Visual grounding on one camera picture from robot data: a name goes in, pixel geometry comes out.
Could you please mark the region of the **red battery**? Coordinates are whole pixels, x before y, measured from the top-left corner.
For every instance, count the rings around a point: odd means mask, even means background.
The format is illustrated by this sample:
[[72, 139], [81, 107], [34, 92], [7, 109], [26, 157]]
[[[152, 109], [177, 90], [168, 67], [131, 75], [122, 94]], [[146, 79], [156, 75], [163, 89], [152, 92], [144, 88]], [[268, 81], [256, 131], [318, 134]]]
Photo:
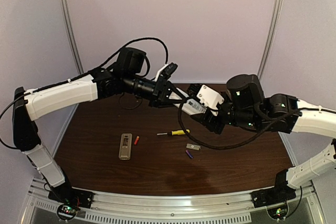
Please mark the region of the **red battery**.
[[139, 139], [140, 139], [140, 136], [137, 136], [137, 137], [135, 138], [134, 145], [137, 145], [137, 144], [138, 144]]

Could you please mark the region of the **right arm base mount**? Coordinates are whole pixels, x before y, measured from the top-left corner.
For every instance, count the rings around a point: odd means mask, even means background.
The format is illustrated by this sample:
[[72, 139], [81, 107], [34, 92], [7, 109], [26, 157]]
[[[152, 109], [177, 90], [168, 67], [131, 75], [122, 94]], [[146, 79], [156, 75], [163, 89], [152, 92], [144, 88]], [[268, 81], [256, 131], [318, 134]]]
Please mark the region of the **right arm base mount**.
[[288, 186], [274, 186], [250, 193], [255, 208], [279, 204], [296, 198], [296, 190]]

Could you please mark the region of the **aluminium front rail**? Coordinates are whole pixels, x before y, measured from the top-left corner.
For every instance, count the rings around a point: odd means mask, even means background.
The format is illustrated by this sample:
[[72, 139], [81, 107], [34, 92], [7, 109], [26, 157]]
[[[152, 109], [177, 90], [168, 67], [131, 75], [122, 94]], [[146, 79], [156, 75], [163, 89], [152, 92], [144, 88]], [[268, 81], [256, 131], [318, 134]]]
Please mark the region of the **aluminium front rail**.
[[19, 223], [327, 223], [312, 186], [303, 188], [297, 210], [282, 221], [268, 213], [281, 204], [255, 208], [249, 191], [184, 197], [96, 192], [91, 208], [82, 208], [70, 221], [57, 216], [58, 206], [47, 192], [35, 188]]

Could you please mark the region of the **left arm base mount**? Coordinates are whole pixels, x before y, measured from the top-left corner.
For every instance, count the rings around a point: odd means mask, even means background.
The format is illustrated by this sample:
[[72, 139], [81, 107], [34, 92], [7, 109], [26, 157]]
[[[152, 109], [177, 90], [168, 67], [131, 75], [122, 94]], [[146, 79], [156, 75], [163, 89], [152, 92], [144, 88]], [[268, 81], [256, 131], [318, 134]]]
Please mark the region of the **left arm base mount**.
[[91, 208], [93, 192], [75, 188], [52, 188], [48, 198], [78, 208]]

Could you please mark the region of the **purple battery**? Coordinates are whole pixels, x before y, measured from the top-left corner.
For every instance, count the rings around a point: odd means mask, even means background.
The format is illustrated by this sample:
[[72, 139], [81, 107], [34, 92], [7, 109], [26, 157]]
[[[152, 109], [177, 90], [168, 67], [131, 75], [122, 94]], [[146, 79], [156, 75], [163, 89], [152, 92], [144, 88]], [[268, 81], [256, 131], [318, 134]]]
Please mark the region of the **purple battery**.
[[185, 152], [186, 152], [186, 154], [188, 155], [188, 157], [189, 157], [190, 159], [193, 159], [193, 155], [192, 155], [188, 150], [186, 150]]

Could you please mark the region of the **grey battery cover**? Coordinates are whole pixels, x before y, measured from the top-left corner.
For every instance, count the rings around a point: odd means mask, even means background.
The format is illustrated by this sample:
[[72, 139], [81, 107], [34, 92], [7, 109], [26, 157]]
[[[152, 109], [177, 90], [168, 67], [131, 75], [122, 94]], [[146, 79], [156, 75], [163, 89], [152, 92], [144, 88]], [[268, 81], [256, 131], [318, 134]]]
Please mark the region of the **grey battery cover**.
[[201, 150], [201, 146], [199, 146], [199, 145], [195, 145], [195, 144], [190, 144], [190, 143], [188, 143], [188, 144], [186, 145], [186, 148], [187, 148], [188, 150], [195, 150], [195, 151], [200, 151], [200, 150]]

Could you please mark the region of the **yellow handled screwdriver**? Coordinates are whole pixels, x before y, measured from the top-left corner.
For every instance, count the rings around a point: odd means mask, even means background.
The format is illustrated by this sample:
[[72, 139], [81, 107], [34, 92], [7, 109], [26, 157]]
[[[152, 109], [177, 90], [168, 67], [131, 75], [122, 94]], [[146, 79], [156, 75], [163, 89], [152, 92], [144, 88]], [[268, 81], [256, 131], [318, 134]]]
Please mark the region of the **yellow handled screwdriver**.
[[169, 132], [165, 132], [165, 133], [157, 133], [157, 136], [178, 136], [178, 135], [185, 135], [185, 131], [183, 130], [175, 130], [175, 131], [169, 131]]

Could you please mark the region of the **left aluminium frame post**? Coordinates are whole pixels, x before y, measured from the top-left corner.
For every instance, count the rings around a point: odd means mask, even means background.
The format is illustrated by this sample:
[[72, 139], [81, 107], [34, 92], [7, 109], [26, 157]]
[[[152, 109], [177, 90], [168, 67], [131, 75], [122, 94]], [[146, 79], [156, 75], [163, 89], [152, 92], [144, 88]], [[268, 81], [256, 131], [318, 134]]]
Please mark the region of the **left aluminium frame post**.
[[73, 56], [73, 60], [75, 62], [75, 66], [77, 72], [82, 74], [83, 73], [83, 66], [79, 56], [79, 51], [75, 39], [74, 29], [72, 27], [71, 17], [70, 17], [70, 10], [67, 0], [60, 0], [62, 15], [65, 23], [66, 34], [69, 41], [70, 50]]

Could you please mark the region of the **right aluminium frame post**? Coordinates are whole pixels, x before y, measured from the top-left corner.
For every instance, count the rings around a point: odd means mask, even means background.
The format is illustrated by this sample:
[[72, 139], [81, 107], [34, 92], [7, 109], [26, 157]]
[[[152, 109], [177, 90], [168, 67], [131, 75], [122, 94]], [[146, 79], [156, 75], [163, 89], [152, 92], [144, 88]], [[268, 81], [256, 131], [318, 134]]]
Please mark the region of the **right aluminium frame post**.
[[259, 79], [263, 77], [265, 69], [266, 69], [267, 61], [269, 59], [272, 44], [274, 42], [274, 38], [276, 35], [277, 25], [279, 22], [283, 2], [284, 0], [274, 0], [268, 34], [267, 34], [262, 58], [260, 61], [258, 73], [257, 73], [257, 76]]

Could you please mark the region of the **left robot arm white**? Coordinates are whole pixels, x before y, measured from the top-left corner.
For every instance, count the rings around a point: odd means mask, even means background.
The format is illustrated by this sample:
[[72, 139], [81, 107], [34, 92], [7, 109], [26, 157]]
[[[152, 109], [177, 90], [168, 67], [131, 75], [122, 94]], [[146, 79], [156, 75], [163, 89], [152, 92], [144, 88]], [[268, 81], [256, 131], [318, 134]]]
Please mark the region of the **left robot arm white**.
[[70, 190], [65, 173], [57, 165], [38, 134], [35, 121], [51, 112], [71, 105], [102, 100], [111, 96], [129, 93], [146, 99], [154, 107], [181, 104], [186, 94], [169, 81], [177, 64], [166, 63], [154, 80], [146, 79], [139, 73], [146, 53], [142, 50], [122, 47], [117, 52], [116, 62], [105, 63], [88, 72], [63, 82], [38, 89], [15, 90], [12, 126], [13, 150], [23, 152], [47, 179], [50, 187]]

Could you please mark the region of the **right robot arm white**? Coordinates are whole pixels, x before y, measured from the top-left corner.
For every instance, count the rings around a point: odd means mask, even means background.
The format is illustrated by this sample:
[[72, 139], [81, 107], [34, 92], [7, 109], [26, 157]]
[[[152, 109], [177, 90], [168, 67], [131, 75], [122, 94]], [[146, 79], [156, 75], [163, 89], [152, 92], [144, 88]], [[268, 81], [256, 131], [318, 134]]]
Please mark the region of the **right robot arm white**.
[[196, 120], [211, 132], [221, 134], [225, 125], [231, 125], [255, 133], [246, 141], [218, 146], [217, 150], [244, 146], [265, 132], [304, 132], [335, 138], [334, 110], [282, 93], [267, 98], [255, 74], [232, 77], [222, 94], [204, 84], [190, 85], [187, 94], [206, 107]]

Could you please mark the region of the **white remote control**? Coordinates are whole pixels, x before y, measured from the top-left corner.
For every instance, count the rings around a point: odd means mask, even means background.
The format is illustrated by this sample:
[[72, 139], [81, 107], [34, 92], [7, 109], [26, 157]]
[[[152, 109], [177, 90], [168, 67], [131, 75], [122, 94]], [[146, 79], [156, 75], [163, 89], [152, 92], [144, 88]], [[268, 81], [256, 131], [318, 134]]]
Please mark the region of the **white remote control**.
[[195, 115], [205, 113], [206, 107], [197, 102], [195, 99], [188, 99], [182, 106], [182, 112], [187, 115]]

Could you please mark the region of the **aluminium frame post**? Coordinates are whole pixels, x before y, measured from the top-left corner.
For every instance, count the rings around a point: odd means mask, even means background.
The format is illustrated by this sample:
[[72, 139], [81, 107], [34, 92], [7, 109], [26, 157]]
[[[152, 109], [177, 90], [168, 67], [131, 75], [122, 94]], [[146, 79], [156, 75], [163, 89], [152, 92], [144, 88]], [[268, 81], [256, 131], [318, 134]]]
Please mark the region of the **aluminium frame post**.
[[266, 69], [267, 61], [269, 59], [272, 44], [274, 42], [274, 38], [276, 35], [277, 25], [279, 22], [283, 2], [284, 0], [274, 0], [268, 34], [267, 34], [262, 58], [260, 61], [258, 73], [257, 73], [257, 76], [259, 79], [263, 77], [265, 69]]
[[70, 10], [67, 0], [60, 0], [62, 15], [65, 23], [66, 34], [69, 41], [70, 50], [73, 56], [73, 60], [75, 62], [75, 66], [77, 72], [82, 74], [83, 73], [83, 66], [79, 56], [79, 51], [75, 39], [74, 29], [72, 27], [71, 17], [70, 17]]

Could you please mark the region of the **grey remote control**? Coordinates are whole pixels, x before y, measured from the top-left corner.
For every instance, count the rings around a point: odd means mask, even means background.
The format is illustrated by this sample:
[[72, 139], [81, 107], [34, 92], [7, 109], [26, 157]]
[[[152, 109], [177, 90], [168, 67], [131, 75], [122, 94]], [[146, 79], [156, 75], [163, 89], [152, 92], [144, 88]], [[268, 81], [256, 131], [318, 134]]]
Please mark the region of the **grey remote control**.
[[123, 133], [121, 135], [120, 148], [119, 148], [119, 159], [129, 160], [131, 158], [131, 147], [132, 147], [132, 134]]

